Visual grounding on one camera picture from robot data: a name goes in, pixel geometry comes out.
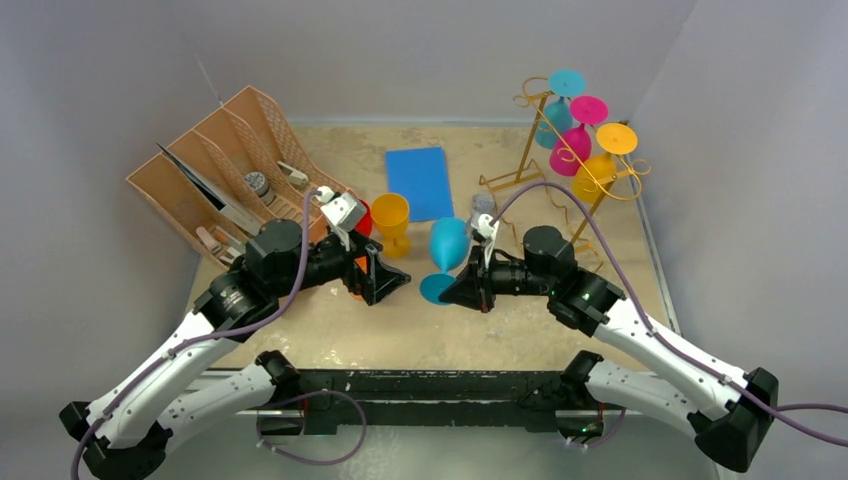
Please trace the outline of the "orange wine glass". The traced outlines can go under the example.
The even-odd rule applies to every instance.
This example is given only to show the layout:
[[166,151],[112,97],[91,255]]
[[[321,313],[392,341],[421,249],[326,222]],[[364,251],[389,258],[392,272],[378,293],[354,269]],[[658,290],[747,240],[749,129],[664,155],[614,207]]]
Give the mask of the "orange wine glass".
[[368,260],[366,256],[354,259],[355,269],[353,272],[354,286],[351,295],[360,301],[364,301],[364,291],[368,274]]

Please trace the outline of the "red wine glass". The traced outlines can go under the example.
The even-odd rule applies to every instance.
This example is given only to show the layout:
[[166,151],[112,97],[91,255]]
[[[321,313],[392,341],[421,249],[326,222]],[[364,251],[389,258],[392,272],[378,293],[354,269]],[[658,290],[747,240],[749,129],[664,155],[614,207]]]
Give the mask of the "red wine glass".
[[365,209],[365,213],[355,226],[355,230],[366,237],[370,237],[373,230],[373,219],[370,206],[365,200],[359,199],[359,203]]

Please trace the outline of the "teal wine glass front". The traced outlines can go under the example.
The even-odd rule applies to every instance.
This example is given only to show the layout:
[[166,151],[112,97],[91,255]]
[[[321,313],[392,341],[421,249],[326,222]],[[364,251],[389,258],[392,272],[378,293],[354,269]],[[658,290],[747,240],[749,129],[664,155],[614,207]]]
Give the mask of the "teal wine glass front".
[[429,255],[437,271],[427,275],[420,283],[419,292],[425,300],[435,305],[446,305],[439,297],[455,281],[451,271],[467,259],[470,245],[464,220],[444,217],[432,224]]

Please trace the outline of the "yellow-orange wine glass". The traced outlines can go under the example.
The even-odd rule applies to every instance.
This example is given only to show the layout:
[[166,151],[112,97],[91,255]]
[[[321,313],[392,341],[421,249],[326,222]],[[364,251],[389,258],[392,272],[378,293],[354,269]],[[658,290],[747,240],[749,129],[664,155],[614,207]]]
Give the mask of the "yellow-orange wine glass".
[[371,217],[383,238],[383,253],[391,258],[405,257],[411,248],[407,237],[410,207],[400,194],[385,193],[371,204]]

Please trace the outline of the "yellow wine glass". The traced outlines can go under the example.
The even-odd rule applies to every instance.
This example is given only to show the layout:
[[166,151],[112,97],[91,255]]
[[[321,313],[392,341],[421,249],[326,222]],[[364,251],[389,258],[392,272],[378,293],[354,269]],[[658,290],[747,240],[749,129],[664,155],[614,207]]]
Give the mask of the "yellow wine glass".
[[610,122],[596,131],[596,142],[602,153],[582,163],[572,182],[572,192],[587,204],[608,196],[611,186],[632,174],[623,157],[638,146],[638,137],[628,125]]

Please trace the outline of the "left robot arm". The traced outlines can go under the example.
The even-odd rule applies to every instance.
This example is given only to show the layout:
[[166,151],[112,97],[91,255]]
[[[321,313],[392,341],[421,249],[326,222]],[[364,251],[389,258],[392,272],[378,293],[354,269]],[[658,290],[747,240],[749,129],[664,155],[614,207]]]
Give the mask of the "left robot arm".
[[144,479],[183,440],[244,409],[284,409],[304,398],[300,373],[277,351],[205,389],[190,384],[210,365],[279,318],[308,288],[339,280],[368,305],[410,281],[380,257],[381,245],[358,232],[311,243],[302,227],[263,225],[245,253],[196,299],[179,327],[136,371],[91,402],[59,415],[77,441],[73,470],[99,479]]

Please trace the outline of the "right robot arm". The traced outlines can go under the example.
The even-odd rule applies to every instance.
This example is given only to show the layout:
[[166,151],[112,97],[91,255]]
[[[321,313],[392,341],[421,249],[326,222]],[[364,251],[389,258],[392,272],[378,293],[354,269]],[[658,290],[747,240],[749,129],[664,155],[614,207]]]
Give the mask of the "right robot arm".
[[713,462],[747,472],[774,422],[778,379],[710,355],[652,317],[640,317],[622,289],[578,265],[572,244],[552,226],[531,228],[524,255],[487,244],[471,248],[466,266],[439,295],[442,303],[483,313],[498,295],[543,296],[564,326],[628,354],[647,372],[632,372],[591,353],[564,376],[561,392],[576,407],[592,400],[651,416],[682,431]]

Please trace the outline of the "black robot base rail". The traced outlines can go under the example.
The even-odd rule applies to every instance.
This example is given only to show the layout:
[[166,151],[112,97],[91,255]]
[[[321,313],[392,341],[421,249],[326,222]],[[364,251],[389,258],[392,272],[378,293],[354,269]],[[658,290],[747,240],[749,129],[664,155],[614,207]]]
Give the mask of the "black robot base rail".
[[589,442],[616,425],[619,410],[583,384],[595,358],[581,352],[564,370],[343,370],[295,369],[261,354],[272,393],[256,409],[299,421],[307,435],[361,424],[514,427]]

